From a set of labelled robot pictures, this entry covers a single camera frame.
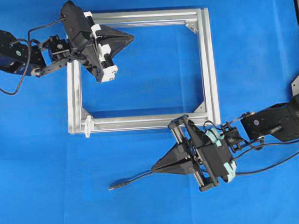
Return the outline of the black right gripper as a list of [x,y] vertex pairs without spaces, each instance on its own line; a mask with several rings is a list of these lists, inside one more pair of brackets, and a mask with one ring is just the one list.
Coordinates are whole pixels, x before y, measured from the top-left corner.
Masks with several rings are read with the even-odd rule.
[[218,186],[218,178],[233,180],[237,164],[218,132],[213,128],[203,132],[188,116],[172,120],[168,128],[177,143],[152,166],[152,172],[193,174],[202,192]]

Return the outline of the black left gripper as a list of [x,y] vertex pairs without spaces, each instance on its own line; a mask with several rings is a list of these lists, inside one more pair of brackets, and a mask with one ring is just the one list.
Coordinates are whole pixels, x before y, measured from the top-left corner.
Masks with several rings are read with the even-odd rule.
[[86,17],[83,10],[70,0],[64,3],[60,15],[64,19],[62,23],[73,47],[72,52],[82,66],[99,83],[114,80],[118,68],[112,58],[133,42],[134,36],[107,25],[95,24],[91,15]]

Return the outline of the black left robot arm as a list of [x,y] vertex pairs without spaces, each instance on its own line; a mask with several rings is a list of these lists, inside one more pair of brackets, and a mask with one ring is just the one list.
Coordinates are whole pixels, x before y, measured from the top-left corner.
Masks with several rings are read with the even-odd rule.
[[59,22],[65,28],[66,39],[58,35],[44,42],[17,39],[0,30],[0,70],[23,77],[42,77],[78,61],[97,82],[113,80],[118,72],[113,57],[127,47],[134,36],[96,24],[90,12],[84,13],[72,1],[62,6]]

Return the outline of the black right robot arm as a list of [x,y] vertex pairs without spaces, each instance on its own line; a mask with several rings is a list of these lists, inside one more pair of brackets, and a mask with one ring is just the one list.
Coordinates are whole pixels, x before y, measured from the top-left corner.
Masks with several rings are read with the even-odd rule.
[[299,138],[299,94],[290,102],[278,103],[257,113],[244,114],[240,121],[249,140],[245,141],[237,128],[226,123],[217,129],[200,130],[188,115],[169,123],[176,144],[151,168],[153,173],[193,174],[201,191],[219,184],[230,183],[236,175],[233,153],[245,146],[273,135],[282,142]]

